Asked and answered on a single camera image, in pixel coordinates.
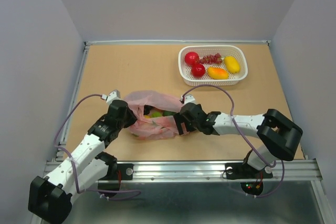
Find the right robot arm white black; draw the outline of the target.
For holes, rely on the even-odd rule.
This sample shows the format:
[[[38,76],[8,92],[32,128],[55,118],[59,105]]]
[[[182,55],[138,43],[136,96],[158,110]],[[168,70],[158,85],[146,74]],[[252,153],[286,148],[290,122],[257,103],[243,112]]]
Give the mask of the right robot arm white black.
[[[182,134],[182,124],[186,130],[198,130],[205,135],[240,135],[246,142],[246,137],[257,137],[262,141],[258,149],[251,148],[242,163],[243,174],[253,177],[271,163],[292,161],[303,135],[303,130],[276,109],[268,109],[265,114],[231,115],[222,112],[205,113],[202,106],[187,103],[179,113],[174,115],[178,133]]]

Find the pink plastic bag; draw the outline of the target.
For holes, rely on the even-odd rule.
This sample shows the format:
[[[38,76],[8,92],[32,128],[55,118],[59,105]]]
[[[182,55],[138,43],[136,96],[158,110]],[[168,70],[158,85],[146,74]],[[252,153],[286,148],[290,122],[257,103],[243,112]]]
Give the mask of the pink plastic bag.
[[[136,122],[128,127],[129,132],[140,140],[160,140],[178,135],[172,115],[146,118],[144,107],[152,106],[162,111],[178,113],[182,108],[179,98],[153,90],[134,91],[124,97],[128,107],[136,117]]]

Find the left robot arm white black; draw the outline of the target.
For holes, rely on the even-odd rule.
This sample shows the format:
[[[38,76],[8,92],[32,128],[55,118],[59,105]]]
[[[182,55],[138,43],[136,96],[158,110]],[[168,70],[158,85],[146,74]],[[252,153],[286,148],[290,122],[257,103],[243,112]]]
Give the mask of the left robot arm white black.
[[[28,210],[48,223],[63,223],[80,194],[93,191],[101,178],[120,178],[117,159],[104,150],[120,131],[136,122],[123,100],[114,100],[108,111],[88,130],[80,144],[45,177],[33,179]]]

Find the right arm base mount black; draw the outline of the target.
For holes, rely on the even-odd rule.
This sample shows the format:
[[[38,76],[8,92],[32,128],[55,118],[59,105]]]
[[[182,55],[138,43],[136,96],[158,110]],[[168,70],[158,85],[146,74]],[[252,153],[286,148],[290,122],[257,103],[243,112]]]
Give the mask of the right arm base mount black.
[[[233,162],[225,164],[222,173],[223,179],[236,180],[236,179],[257,179],[257,178],[273,178],[272,172],[267,173],[265,169],[257,170],[242,162]]]

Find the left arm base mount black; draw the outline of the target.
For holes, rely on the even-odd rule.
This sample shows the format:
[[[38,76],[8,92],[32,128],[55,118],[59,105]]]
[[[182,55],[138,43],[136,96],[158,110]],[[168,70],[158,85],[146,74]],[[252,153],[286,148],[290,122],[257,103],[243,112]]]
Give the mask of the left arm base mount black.
[[[132,180],[133,179],[133,163],[117,163],[114,168],[108,168],[107,173],[97,180]]]

